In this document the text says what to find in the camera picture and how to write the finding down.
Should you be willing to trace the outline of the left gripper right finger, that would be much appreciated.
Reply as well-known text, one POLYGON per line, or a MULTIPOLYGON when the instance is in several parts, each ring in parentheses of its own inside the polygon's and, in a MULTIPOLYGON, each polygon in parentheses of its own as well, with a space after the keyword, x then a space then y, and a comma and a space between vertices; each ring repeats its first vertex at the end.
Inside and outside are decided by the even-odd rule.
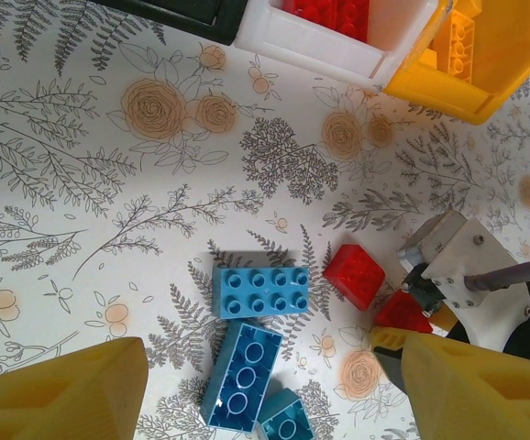
POLYGON ((402 367, 421 438, 530 439, 530 360, 413 334, 402 367))

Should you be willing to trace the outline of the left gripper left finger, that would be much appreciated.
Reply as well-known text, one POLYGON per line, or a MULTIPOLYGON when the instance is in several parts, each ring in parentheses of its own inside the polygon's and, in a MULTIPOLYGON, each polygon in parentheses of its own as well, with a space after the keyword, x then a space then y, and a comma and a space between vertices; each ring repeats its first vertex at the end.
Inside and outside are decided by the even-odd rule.
POLYGON ((0 375, 0 439, 131 439, 148 383, 124 337, 0 375))

